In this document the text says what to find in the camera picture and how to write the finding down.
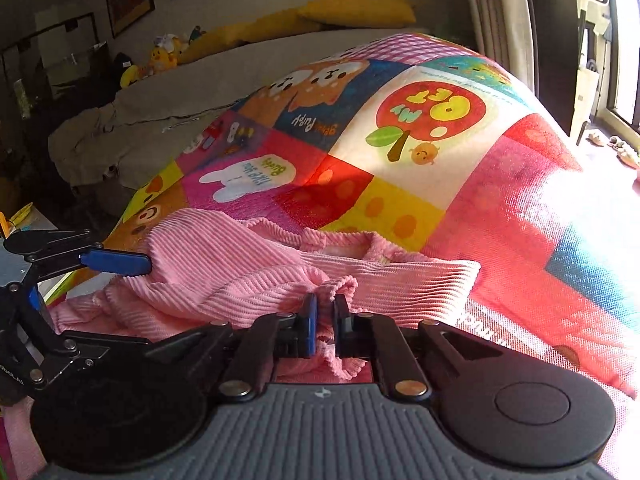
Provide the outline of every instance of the pink striped fabric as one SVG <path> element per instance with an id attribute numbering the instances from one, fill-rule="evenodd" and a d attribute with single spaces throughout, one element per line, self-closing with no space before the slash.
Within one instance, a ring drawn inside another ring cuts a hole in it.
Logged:
<path id="1" fill-rule="evenodd" d="M 470 261 L 448 262 L 408 253 L 377 233 L 295 235 L 260 218 L 236 221 L 216 211 L 183 209 L 146 239 L 148 276 L 115 278 L 104 289 L 51 310 L 57 329 L 136 335 L 153 341 L 213 319 L 250 326 L 258 316 L 295 312 L 307 292 L 319 297 L 318 352 L 311 360 L 283 360 L 278 380 L 343 383 L 370 380 L 358 359 L 340 360 L 330 304 L 344 294 L 352 312 L 376 312 L 401 326 L 425 318 L 453 324 L 479 271 Z M 44 462 L 23 402 L 5 413 L 21 479 Z"/>

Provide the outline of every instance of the white dot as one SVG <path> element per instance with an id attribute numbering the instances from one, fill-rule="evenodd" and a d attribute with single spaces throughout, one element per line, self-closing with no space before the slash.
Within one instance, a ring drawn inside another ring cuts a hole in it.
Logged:
<path id="1" fill-rule="evenodd" d="M 431 130 L 431 137 L 442 137 L 444 135 L 447 135 L 447 132 L 448 130 L 446 126 L 438 126 L 437 128 Z"/>

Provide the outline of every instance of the pillow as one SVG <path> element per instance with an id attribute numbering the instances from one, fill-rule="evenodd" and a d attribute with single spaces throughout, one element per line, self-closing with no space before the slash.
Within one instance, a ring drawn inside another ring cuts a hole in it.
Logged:
<path id="1" fill-rule="evenodd" d="M 298 14 L 297 9 L 287 9 L 255 20 L 242 31 L 240 38 L 249 43 L 258 43 L 296 36 L 297 34 L 318 32 L 321 29 L 320 23 L 303 18 Z"/>
<path id="2" fill-rule="evenodd" d="M 178 64 L 191 63 L 239 46 L 242 43 L 240 34 L 246 26 L 247 23 L 236 23 L 206 32 L 178 56 Z"/>
<path id="3" fill-rule="evenodd" d="M 406 0 L 311 0 L 298 13 L 343 27 L 399 28 L 415 23 L 414 10 Z"/>

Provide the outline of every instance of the red apple print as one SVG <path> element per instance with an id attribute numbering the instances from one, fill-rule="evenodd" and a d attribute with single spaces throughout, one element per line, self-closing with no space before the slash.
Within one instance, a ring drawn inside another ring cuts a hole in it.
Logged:
<path id="1" fill-rule="evenodd" d="M 420 81 L 385 99 L 376 115 L 378 129 L 366 140 L 375 147 L 393 144 L 387 158 L 395 162 L 409 136 L 424 142 L 447 139 L 468 130 L 485 114 L 484 101 L 473 92 L 449 83 Z"/>

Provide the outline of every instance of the silver bolt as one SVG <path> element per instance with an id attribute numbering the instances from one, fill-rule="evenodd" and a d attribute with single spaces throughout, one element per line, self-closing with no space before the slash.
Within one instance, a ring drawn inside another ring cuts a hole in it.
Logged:
<path id="1" fill-rule="evenodd" d="M 39 368 L 34 368 L 33 370 L 31 370 L 31 372 L 29 372 L 29 378 L 36 384 L 40 384 L 42 381 L 44 381 L 44 375 L 42 374 L 42 370 L 40 370 Z"/>
<path id="2" fill-rule="evenodd" d="M 251 386 L 244 381 L 225 381 L 218 389 L 225 397 L 244 397 L 251 391 Z"/>
<path id="3" fill-rule="evenodd" d="M 427 392 L 427 385 L 420 381 L 400 381 L 396 383 L 396 392 L 405 397 L 419 397 Z"/>

